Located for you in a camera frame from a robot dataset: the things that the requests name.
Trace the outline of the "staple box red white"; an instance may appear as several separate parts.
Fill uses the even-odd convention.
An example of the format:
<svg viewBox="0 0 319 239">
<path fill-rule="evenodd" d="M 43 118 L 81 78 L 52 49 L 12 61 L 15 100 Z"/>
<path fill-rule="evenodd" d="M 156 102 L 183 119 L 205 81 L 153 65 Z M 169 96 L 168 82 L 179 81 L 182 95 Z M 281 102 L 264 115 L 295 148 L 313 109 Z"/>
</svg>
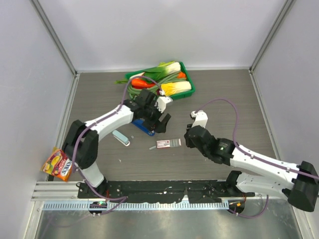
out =
<svg viewBox="0 0 319 239">
<path fill-rule="evenodd" d="M 156 144 L 156 148 L 171 148 L 171 147 L 179 147 L 181 146 L 181 139 L 166 139 L 166 140 L 158 140 Z"/>
</svg>

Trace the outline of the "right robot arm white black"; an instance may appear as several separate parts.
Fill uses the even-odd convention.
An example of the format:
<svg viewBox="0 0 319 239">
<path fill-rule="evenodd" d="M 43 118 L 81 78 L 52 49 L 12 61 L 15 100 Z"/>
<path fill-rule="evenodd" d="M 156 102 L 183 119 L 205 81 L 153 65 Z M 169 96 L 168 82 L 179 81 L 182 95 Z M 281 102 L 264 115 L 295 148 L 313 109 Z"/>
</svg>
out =
<svg viewBox="0 0 319 239">
<path fill-rule="evenodd" d="M 188 124 L 184 138 L 187 147 L 198 149 L 214 163 L 254 173 L 230 172 L 225 184 L 229 196 L 235 197 L 240 193 L 267 194 L 285 199 L 305 212 L 315 210 L 319 176 L 311 163 L 289 163 L 255 153 L 232 140 L 215 138 L 200 125 Z"/>
</svg>

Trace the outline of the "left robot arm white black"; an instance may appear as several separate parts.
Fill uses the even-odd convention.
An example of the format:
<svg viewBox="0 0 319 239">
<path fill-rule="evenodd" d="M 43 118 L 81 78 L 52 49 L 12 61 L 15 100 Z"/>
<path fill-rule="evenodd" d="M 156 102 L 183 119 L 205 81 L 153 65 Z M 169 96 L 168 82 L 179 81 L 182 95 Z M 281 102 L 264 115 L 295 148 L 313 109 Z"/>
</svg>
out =
<svg viewBox="0 0 319 239">
<path fill-rule="evenodd" d="M 171 118 L 166 114 L 160 120 L 172 98 L 156 96 L 143 89 L 138 96 L 124 99 L 112 111 L 87 122 L 74 121 L 62 145 L 62 151 L 84 176 L 89 193 L 96 199 L 102 198 L 106 193 L 107 180 L 96 163 L 99 142 L 108 134 L 118 128 L 142 119 L 143 126 L 156 133 L 165 133 L 166 125 Z"/>
</svg>

